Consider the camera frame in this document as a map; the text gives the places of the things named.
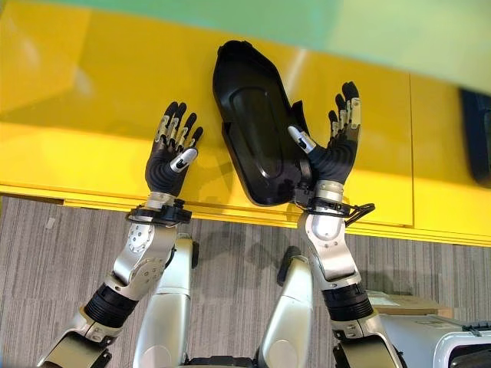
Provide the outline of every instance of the gray carpet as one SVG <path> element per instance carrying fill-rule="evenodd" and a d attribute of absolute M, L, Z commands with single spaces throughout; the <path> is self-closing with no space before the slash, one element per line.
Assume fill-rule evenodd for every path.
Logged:
<path fill-rule="evenodd" d="M 55 222 L 46 228 L 48 219 Z M 0 221 L 0 343 L 5 366 L 34 366 L 43 349 L 112 268 L 128 224 L 121 212 L 70 209 L 3 197 Z M 278 263 L 293 229 L 193 220 L 201 244 L 193 272 L 192 357 L 252 356 L 280 288 Z M 348 236 L 367 288 L 432 298 L 455 317 L 490 316 L 491 249 Z M 310 367 L 332 367 L 328 313 L 315 293 Z M 147 299 L 111 347 L 110 367 L 130 368 Z"/>

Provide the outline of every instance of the black band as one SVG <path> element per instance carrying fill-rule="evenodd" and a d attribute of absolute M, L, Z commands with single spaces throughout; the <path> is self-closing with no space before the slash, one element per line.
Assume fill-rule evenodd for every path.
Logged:
<path fill-rule="evenodd" d="M 357 320 L 374 311 L 362 284 L 323 290 L 322 295 L 332 320 Z"/>
<path fill-rule="evenodd" d="M 138 301 L 132 301 L 102 284 L 84 308 L 87 316 L 104 326 L 122 327 Z"/>

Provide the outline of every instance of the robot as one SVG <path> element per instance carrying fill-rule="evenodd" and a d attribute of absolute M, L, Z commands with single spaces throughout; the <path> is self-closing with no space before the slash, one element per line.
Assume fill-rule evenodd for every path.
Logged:
<path fill-rule="evenodd" d="M 262 342 L 251 358 L 186 354 L 190 313 L 191 269 L 198 245 L 176 226 L 191 213 L 177 197 L 189 165 L 197 157 L 203 128 L 188 136 L 196 121 L 191 113 L 180 129 L 184 103 L 172 102 L 160 121 L 146 167 L 150 189 L 147 201 L 127 215 L 131 227 L 123 251 L 111 273 L 80 307 L 72 321 L 46 350 L 38 366 L 102 368 L 110 361 L 110 345 L 143 296 L 154 289 L 140 329 L 133 368 L 178 366 L 241 366 L 248 368 L 303 368 L 313 315 L 312 278 L 321 285 L 338 345 L 339 368 L 404 368 L 402 356 L 390 342 L 377 311 L 368 300 L 354 259 L 346 245 L 346 225 L 374 209 L 342 202 L 343 186 L 354 165 L 361 128 L 361 99 L 353 82 L 331 111 L 331 138 L 318 145 L 301 127 L 288 132 L 302 148 L 315 174 L 315 186 L 302 189 L 308 198 L 298 230 L 308 240 L 306 258 L 290 247 L 278 273 L 282 293 L 269 319 Z"/>

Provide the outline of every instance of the black ring mount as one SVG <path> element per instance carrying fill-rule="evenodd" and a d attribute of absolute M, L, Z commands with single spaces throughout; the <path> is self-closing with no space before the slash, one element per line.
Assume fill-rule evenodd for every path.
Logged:
<path fill-rule="evenodd" d="M 182 199 L 175 199 L 174 205 L 163 205 L 161 209 L 149 209 L 139 205 L 128 212 L 126 220 L 144 225 L 173 226 L 180 223 L 189 224 L 193 213 L 183 209 L 183 206 L 184 201 Z M 152 219 L 149 221 L 138 219 L 141 217 L 150 217 Z"/>

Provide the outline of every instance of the silver arm segment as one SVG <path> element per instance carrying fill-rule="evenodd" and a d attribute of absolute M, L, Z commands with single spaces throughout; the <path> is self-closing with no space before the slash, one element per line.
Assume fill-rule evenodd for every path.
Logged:
<path fill-rule="evenodd" d="M 172 262 L 159 281 L 138 335 L 133 368 L 180 366 L 186 361 L 193 240 L 180 234 Z"/>
<path fill-rule="evenodd" d="M 316 185 L 315 196 L 342 203 L 343 185 L 321 180 Z M 315 210 L 340 213 L 323 207 Z M 348 362 L 358 367 L 356 362 L 363 362 L 358 360 L 358 353 L 371 346 L 377 347 L 377 367 L 402 368 L 397 351 L 361 285 L 360 273 L 344 239 L 344 219 L 305 213 L 298 225 L 310 244 L 311 269 L 325 297 L 334 335 L 341 341 Z"/>
<path fill-rule="evenodd" d="M 312 303 L 308 260 L 296 256 L 288 268 L 282 294 L 262 338 L 259 367 L 304 368 L 308 365 Z"/>

